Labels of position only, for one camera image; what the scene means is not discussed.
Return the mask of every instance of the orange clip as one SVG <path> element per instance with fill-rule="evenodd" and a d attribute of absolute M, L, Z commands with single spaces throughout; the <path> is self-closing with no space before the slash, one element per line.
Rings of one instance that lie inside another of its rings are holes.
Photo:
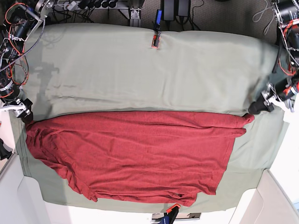
<path fill-rule="evenodd" d="M 172 209 L 177 207 L 177 206 L 178 206 L 179 209 L 181 208 L 181 206 L 179 204 L 175 204 L 175 205 L 171 206 L 168 210 L 166 210 L 167 214 L 170 213 L 172 211 Z"/>
<path fill-rule="evenodd" d="M 151 46 L 153 47 L 153 48 L 159 48 L 159 43 L 160 43 L 160 36 L 159 36 L 159 38 L 158 38 L 158 36 L 157 35 L 154 35 L 154 38 L 153 38 L 153 43 L 151 44 Z"/>

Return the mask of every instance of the power strip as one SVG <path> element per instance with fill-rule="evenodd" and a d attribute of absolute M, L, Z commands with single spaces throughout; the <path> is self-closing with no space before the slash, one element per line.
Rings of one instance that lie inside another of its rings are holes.
<path fill-rule="evenodd" d="M 104 0 L 103 2 L 106 2 L 106 1 L 113 2 L 114 0 Z M 110 9 L 129 9 L 128 2 L 125 1 L 125 0 L 118 1 L 116 3 L 115 7 L 102 7 L 102 4 L 101 4 L 101 6 L 97 7 L 97 8 L 95 8 L 95 7 L 93 7 L 93 8 L 86 7 L 85 9 L 79 8 L 78 7 L 79 3 L 80 3 L 80 0 L 72 1 L 71 3 L 69 3 L 68 1 L 65 1 L 65 2 L 58 1 L 55 6 L 57 8 L 61 7 L 63 10 L 68 10 L 68 11 L 82 11 L 82 10 L 89 10 L 89 9 L 92 9 L 92 10 L 97 10 L 97 9 L 101 9 L 101 10 L 104 10 L 104 9 L 109 9 L 109 10 Z"/>

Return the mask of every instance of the black power adapter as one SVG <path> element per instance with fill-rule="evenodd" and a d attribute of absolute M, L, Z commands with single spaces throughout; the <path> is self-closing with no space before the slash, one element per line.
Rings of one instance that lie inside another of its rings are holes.
<path fill-rule="evenodd" d="M 176 0 L 176 16 L 188 17 L 190 15 L 191 0 Z"/>
<path fill-rule="evenodd" d="M 161 1 L 162 10 L 162 20 L 164 21 L 174 21 L 174 8 L 175 0 L 162 0 Z"/>

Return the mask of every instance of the red t-shirt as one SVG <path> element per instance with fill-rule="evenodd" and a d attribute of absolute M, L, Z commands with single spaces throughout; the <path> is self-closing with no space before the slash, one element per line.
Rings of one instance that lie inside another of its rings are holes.
<path fill-rule="evenodd" d="M 254 117 L 91 112 L 27 126 L 28 149 L 90 200 L 191 206 L 215 195 L 236 137 Z"/>

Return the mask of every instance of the white panel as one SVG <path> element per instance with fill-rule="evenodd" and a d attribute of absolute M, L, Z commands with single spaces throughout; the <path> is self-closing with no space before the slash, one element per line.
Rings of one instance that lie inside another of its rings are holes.
<path fill-rule="evenodd" d="M 151 213 L 103 211 L 45 202 L 52 224 L 150 224 Z"/>
<path fill-rule="evenodd" d="M 0 176 L 1 224 L 50 224 L 39 185 L 29 179 L 13 154 Z"/>
<path fill-rule="evenodd" d="M 263 172 L 257 191 L 241 224 L 299 224 L 299 213 L 269 170 Z"/>
<path fill-rule="evenodd" d="M 9 113 L 7 111 L 0 112 L 0 138 L 4 141 L 4 148 L 7 151 L 15 149 L 14 134 L 10 124 Z M 4 167 L 7 159 L 0 161 L 0 170 Z"/>
<path fill-rule="evenodd" d="M 243 193 L 229 224 L 239 224 L 241 222 L 254 194 L 256 194 L 256 189 L 249 189 Z"/>

